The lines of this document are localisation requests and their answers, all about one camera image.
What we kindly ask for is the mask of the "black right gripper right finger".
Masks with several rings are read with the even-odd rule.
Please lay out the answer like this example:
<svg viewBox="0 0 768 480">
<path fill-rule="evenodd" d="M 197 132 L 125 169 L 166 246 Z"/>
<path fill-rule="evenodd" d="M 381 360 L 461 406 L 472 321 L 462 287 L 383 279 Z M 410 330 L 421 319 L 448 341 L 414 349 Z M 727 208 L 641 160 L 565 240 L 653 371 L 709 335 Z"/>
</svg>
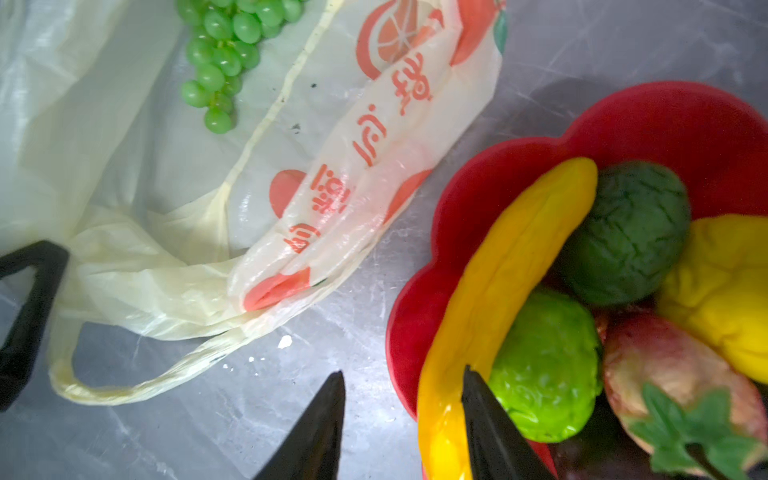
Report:
<svg viewBox="0 0 768 480">
<path fill-rule="evenodd" d="M 475 480 L 554 480 L 555 476 L 508 417 L 481 375 L 463 374 L 471 473 Z"/>
</svg>

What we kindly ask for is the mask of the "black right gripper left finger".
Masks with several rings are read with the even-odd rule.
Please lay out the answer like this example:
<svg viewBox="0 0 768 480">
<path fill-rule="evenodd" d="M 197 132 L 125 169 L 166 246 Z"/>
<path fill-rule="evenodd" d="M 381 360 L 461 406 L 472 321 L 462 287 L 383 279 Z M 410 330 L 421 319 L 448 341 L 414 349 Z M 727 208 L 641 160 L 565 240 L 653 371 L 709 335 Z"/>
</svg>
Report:
<svg viewBox="0 0 768 480">
<path fill-rule="evenodd" d="M 336 480 L 346 403 L 343 373 L 331 373 L 254 480 Z"/>
</svg>

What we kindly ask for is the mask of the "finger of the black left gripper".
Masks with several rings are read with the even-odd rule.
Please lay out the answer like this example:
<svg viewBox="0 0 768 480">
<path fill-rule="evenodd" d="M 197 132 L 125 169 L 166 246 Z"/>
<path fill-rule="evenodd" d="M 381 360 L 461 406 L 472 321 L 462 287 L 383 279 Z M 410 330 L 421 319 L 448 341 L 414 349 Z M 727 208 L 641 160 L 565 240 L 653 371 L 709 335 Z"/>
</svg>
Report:
<svg viewBox="0 0 768 480">
<path fill-rule="evenodd" d="M 1 348 L 1 410 L 7 411 L 25 388 L 34 370 L 47 321 L 69 262 L 69 252 L 41 240 L 1 258 L 3 278 L 26 268 L 34 282 Z"/>
</svg>

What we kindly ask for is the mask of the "light green fake fruit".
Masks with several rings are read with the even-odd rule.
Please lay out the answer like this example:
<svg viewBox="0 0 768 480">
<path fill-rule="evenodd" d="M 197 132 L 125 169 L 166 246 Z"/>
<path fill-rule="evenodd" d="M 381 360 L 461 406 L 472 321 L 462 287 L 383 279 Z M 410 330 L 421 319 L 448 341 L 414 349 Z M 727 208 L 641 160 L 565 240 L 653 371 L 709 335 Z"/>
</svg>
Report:
<svg viewBox="0 0 768 480">
<path fill-rule="evenodd" d="M 500 348 L 488 386 L 524 438 L 560 443 L 578 434 L 602 392 L 602 343 L 591 312 L 535 289 Z"/>
</svg>

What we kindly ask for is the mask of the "red fake strawberry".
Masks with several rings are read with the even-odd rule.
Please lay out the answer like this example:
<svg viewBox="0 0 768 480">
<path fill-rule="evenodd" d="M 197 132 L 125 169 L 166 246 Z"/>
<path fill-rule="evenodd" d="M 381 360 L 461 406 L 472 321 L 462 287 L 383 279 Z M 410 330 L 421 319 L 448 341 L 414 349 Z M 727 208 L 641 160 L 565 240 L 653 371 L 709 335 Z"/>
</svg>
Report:
<svg viewBox="0 0 768 480">
<path fill-rule="evenodd" d="M 608 403 L 655 473 L 746 479 L 767 460 L 767 411 L 756 385 L 670 321 L 612 321 L 603 352 Z"/>
</svg>

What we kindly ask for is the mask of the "yellow printed plastic bag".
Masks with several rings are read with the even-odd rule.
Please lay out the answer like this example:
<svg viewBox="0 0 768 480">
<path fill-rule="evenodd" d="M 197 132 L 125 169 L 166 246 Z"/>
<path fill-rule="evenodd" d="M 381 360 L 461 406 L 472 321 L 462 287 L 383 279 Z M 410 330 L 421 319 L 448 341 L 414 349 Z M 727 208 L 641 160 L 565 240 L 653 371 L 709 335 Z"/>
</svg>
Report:
<svg viewBox="0 0 768 480">
<path fill-rule="evenodd" d="M 144 401 L 343 283 L 490 102 L 502 1 L 302 1 L 210 132 L 177 1 L 1 5 L 1 250 L 69 254 L 53 390 Z"/>
</svg>

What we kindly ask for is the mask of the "orange yellow fake banana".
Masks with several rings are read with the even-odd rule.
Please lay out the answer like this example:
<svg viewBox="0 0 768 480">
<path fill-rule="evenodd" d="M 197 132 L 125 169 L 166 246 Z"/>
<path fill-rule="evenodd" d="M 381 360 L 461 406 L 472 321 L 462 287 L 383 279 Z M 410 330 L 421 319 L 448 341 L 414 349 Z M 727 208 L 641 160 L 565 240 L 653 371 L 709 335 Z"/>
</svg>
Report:
<svg viewBox="0 0 768 480">
<path fill-rule="evenodd" d="M 597 166 L 588 158 L 552 168 L 501 213 L 467 264 L 419 380 L 418 441 L 429 478 L 471 478 L 464 370 L 489 378 L 521 307 L 589 213 L 597 182 Z"/>
</svg>

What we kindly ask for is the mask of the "green fake lime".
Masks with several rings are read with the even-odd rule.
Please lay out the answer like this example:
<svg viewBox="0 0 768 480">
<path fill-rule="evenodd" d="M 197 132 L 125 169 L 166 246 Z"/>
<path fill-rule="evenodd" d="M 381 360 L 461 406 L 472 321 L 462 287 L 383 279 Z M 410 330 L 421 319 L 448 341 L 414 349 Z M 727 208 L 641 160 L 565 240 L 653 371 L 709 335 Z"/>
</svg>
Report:
<svg viewBox="0 0 768 480">
<path fill-rule="evenodd" d="M 637 302 L 678 261 L 691 220 L 687 188 L 671 169 L 646 161 L 605 168 L 592 209 L 564 245 L 556 271 L 591 306 Z"/>
</svg>

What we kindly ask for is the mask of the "yellow fake lemon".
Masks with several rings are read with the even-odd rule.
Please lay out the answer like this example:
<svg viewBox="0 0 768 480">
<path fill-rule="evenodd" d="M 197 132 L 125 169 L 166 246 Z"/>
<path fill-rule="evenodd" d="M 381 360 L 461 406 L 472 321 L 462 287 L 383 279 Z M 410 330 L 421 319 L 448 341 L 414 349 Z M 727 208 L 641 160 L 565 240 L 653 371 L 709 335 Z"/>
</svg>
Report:
<svg viewBox="0 0 768 480">
<path fill-rule="evenodd" d="M 767 382 L 767 218 L 727 214 L 690 225 L 656 310 L 752 380 Z"/>
</svg>

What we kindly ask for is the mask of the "red flower-shaped plate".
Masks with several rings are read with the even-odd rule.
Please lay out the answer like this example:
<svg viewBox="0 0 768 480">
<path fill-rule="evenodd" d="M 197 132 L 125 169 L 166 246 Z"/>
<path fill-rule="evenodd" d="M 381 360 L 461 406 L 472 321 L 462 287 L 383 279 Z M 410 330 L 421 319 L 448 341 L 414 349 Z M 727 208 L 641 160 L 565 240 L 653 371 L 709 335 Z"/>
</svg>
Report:
<svg viewBox="0 0 768 480">
<path fill-rule="evenodd" d="M 444 192 L 434 217 L 431 262 L 401 292 L 387 330 L 393 384 L 417 423 L 422 367 L 467 264 L 518 195 L 552 168 L 580 157 L 594 161 L 598 176 L 601 170 L 628 161 L 671 169 L 687 188 L 691 224 L 727 214 L 767 218 L 767 123 L 746 103 L 701 84 L 632 87 L 582 114 L 560 138 L 513 140 L 484 151 L 454 176 Z M 674 475 L 651 470 L 648 454 L 627 435 L 610 407 L 602 372 L 609 324 L 636 312 L 662 317 L 655 301 L 662 283 L 634 303 L 591 306 L 556 271 L 563 247 L 531 293 L 537 288 L 554 290 L 591 312 L 602 343 L 603 388 L 592 416 L 575 436 L 552 444 L 525 439 L 555 479 Z"/>
</svg>

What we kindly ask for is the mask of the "green fake grape bunch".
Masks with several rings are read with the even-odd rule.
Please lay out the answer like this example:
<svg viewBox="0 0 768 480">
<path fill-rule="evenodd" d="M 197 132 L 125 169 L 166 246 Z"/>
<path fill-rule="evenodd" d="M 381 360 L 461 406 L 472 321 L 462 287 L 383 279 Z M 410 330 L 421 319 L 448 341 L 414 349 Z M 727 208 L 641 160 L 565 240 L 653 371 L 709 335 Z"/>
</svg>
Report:
<svg viewBox="0 0 768 480">
<path fill-rule="evenodd" d="M 234 97 L 242 76 L 261 61 L 259 44 L 278 36 L 287 23 L 299 21 L 299 0 L 180 0 L 181 20 L 190 28 L 187 61 L 195 77 L 182 84 L 180 94 L 189 106 L 203 109 L 206 128 L 225 134 L 236 123 Z"/>
</svg>

